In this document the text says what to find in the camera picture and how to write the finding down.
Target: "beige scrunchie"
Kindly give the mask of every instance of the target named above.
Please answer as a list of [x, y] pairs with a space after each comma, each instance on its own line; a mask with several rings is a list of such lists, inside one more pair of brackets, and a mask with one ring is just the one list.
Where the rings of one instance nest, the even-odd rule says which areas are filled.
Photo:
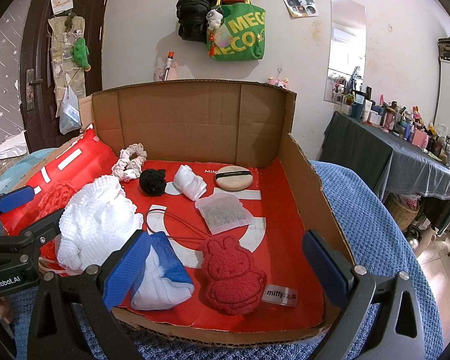
[[120, 157], [115, 165], [112, 166], [112, 175], [120, 181], [128, 183], [128, 181], [137, 179], [142, 172], [142, 166], [147, 160], [147, 152], [143, 149], [141, 143], [134, 143], [126, 149], [120, 150]]

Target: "blue gripper pad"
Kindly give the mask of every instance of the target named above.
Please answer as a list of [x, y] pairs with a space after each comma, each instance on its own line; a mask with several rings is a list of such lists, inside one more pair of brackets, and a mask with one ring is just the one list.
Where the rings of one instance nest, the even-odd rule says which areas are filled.
[[303, 235], [302, 251], [332, 305], [344, 309], [348, 304], [347, 281], [311, 231]]
[[0, 212], [9, 212], [34, 199], [35, 191], [29, 185], [7, 193], [0, 198]]
[[[138, 273], [143, 271], [145, 260], [150, 253], [150, 236], [146, 231], [137, 230], [137, 232], [139, 235], [133, 244], [129, 246], [130, 240], [128, 240], [119, 251], [123, 253], [122, 257], [103, 282], [103, 302], [108, 310], [123, 302]], [[107, 265], [107, 261], [104, 262], [102, 268]]]

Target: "pink box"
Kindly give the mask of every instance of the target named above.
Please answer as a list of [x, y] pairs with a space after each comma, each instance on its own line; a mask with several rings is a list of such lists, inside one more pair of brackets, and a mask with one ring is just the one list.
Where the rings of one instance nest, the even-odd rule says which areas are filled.
[[427, 133], [417, 130], [415, 131], [415, 134], [413, 136], [412, 145], [422, 147], [423, 141], [425, 140], [425, 137], [427, 136]]

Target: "mirror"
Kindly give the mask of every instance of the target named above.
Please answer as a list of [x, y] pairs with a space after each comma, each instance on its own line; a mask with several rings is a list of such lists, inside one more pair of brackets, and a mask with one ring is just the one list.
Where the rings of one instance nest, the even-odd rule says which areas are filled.
[[362, 91], [367, 44], [365, 7], [352, 0], [331, 0], [331, 41], [325, 101], [351, 105]]

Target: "metal bolt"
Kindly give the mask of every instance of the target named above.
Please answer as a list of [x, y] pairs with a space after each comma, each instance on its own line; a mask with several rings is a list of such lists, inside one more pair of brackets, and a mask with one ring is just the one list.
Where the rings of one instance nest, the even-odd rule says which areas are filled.
[[363, 265], [356, 265], [354, 266], [353, 270], [357, 275], [365, 275], [367, 273], [367, 269]]
[[94, 275], [98, 272], [98, 265], [90, 265], [85, 270], [89, 275]]
[[400, 271], [398, 273], [398, 275], [400, 276], [400, 278], [402, 280], [408, 280], [410, 278], [410, 275], [408, 274], [408, 272], [405, 272], [405, 271]]
[[45, 281], [50, 281], [50, 280], [53, 279], [54, 276], [55, 276], [55, 275], [54, 275], [53, 272], [47, 272], [47, 273], [43, 276], [43, 279], [44, 279]]

